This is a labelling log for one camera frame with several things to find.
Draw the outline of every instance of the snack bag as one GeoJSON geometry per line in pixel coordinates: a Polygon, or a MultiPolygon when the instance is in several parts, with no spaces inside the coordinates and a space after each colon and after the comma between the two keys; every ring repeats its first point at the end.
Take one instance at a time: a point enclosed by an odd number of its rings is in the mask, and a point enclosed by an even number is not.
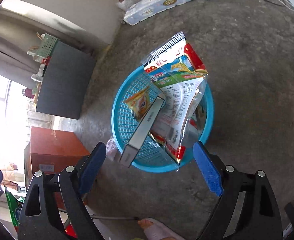
{"type": "Polygon", "coordinates": [[[142,63],[153,84],[166,95],[151,128],[152,138],[180,164],[186,149],[198,141],[197,122],[191,117],[205,92],[208,72],[182,32],[142,63]]]}
{"type": "Polygon", "coordinates": [[[13,226],[15,230],[18,232],[19,216],[20,216],[21,207],[23,204],[23,199],[21,197],[19,198],[19,200],[16,199],[15,196],[7,190],[6,186],[5,186],[5,194],[6,194],[13,226]]]}
{"type": "Polygon", "coordinates": [[[140,122],[150,107],[149,90],[150,87],[148,86],[124,101],[129,109],[132,110],[132,114],[138,122],[140,122]]]}

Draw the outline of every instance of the blue plastic basket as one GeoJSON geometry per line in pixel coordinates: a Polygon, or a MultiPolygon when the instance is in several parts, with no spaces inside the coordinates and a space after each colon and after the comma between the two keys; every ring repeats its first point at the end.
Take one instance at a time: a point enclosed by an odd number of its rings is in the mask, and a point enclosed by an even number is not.
{"type": "MultiPolygon", "coordinates": [[[[138,125],[124,100],[150,84],[149,77],[144,74],[143,66],[140,66],[126,78],[116,95],[111,114],[111,127],[114,140],[121,153],[138,125]]],[[[149,93],[151,102],[156,98],[158,92],[156,86],[151,86],[149,93]]],[[[207,115],[204,130],[199,137],[199,140],[205,144],[214,121],[214,101],[208,85],[200,104],[207,115]]],[[[155,173],[177,170],[178,165],[169,155],[162,154],[161,150],[161,147],[147,136],[132,165],[140,170],[155,173]]],[[[190,162],[193,157],[192,149],[186,150],[180,167],[190,162]]]]}

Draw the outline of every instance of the small yellow snack packet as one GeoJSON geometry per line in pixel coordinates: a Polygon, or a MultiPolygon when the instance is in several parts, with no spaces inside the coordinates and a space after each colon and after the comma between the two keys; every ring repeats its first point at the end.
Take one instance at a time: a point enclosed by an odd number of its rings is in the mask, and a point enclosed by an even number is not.
{"type": "Polygon", "coordinates": [[[147,86],[145,89],[139,91],[124,101],[129,109],[132,110],[132,114],[138,122],[140,122],[141,118],[150,107],[149,89],[150,87],[147,86]]]}

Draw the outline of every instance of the blue gripper pad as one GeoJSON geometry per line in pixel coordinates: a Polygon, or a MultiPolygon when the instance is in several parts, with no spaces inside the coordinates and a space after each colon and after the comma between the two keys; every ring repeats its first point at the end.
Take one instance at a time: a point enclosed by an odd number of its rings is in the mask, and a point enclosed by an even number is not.
{"type": "Polygon", "coordinates": [[[96,179],[96,176],[106,159],[106,145],[99,142],[93,150],[93,156],[89,159],[89,162],[85,169],[82,171],[79,178],[79,189],[78,192],[82,196],[88,193],[96,179]]]}
{"type": "Polygon", "coordinates": [[[194,144],[193,151],[195,161],[207,183],[209,190],[211,192],[215,192],[216,195],[220,197],[224,191],[220,173],[217,171],[207,153],[198,142],[194,144]]]}

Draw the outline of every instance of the plastic bag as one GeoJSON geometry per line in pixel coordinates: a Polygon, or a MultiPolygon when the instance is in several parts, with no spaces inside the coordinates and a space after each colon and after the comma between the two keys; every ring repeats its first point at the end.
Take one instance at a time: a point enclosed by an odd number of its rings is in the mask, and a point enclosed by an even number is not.
{"type": "Polygon", "coordinates": [[[186,149],[198,141],[196,118],[191,118],[204,95],[208,72],[182,32],[142,64],[153,84],[166,95],[151,134],[179,164],[186,149]]]}
{"type": "Polygon", "coordinates": [[[108,140],[108,142],[106,143],[106,156],[111,160],[114,161],[114,158],[117,154],[117,144],[114,141],[114,138],[110,137],[110,139],[108,140]]]}
{"type": "Polygon", "coordinates": [[[116,5],[123,11],[127,11],[132,5],[139,1],[141,0],[123,0],[121,2],[116,3],[116,5]]]}

